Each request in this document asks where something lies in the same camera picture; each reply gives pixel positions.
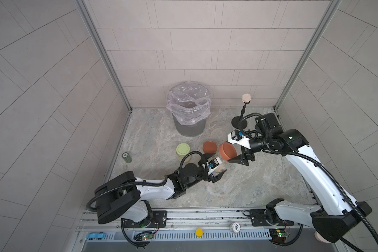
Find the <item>red jar lid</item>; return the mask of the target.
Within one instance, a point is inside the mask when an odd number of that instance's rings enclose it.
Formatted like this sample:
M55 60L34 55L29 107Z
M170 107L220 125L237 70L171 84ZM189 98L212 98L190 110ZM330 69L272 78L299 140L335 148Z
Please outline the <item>red jar lid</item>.
M219 150L219 154L225 161L229 161L237 157L237 152L236 152L235 147L229 142L222 143L219 146L218 150Z

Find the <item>clear rice jar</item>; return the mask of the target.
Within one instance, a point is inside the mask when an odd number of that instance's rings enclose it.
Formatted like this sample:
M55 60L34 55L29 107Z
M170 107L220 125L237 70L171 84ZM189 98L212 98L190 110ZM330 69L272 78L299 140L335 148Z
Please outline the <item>clear rice jar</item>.
M217 161L219 162L219 165L214 170L213 174L218 175L219 173L223 172L224 170L229 170L232 168L232 164L227 162L225 159L223 159L219 154L215 156Z

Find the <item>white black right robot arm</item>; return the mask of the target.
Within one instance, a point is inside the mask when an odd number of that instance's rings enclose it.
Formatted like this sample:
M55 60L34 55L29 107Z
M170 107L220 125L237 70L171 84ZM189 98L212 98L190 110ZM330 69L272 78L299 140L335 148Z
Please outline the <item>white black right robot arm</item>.
M377 232L368 221L372 209L357 201L319 161L303 134L296 129L284 131L272 114L251 113L238 119L228 142L241 147L241 154L231 163L249 165L257 152L285 157L302 175L317 196L318 205L302 205L277 198L266 206L267 220L276 224L290 220L312 227L326 241L335 243L359 223L373 237Z

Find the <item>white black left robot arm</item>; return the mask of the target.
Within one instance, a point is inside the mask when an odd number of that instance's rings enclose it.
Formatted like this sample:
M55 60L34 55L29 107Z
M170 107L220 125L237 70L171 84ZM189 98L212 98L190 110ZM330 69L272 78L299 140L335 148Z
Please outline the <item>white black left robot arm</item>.
M150 199L176 199L200 181L216 183L226 172L221 167L220 158L207 160L206 163L200 160L198 164L185 164L163 180L141 179L128 171L99 186L86 208L97 213L99 224L107 224L118 218L146 223L153 217Z

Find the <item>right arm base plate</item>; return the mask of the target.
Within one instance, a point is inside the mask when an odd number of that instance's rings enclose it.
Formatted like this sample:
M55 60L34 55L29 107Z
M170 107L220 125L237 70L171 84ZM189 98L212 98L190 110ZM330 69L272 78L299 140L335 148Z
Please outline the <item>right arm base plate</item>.
M294 226L293 221L282 220L275 213L266 209L245 210L243 214L251 219L252 227Z

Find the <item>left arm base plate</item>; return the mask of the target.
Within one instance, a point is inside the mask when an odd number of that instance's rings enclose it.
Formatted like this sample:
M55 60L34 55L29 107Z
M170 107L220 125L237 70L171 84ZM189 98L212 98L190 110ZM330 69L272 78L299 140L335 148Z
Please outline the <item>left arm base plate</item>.
M165 228L167 221L167 211L153 211L148 217L138 223L129 219L124 219L124 228Z

